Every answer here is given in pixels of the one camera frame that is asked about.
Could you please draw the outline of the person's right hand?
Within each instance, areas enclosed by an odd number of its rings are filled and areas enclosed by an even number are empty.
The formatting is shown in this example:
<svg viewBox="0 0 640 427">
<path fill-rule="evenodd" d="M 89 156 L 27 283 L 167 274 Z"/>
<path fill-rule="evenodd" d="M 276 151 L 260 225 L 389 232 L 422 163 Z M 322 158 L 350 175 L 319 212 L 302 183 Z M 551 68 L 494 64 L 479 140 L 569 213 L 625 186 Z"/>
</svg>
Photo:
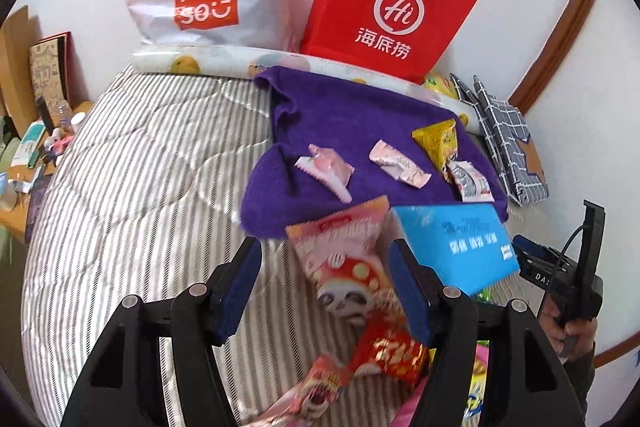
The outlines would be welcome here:
<svg viewBox="0 0 640 427">
<path fill-rule="evenodd" d="M 561 360 L 576 361 L 593 355 L 597 319 L 576 319 L 561 326 L 560 309 L 550 297 L 546 297 L 538 313 L 538 322 Z"/>
</svg>

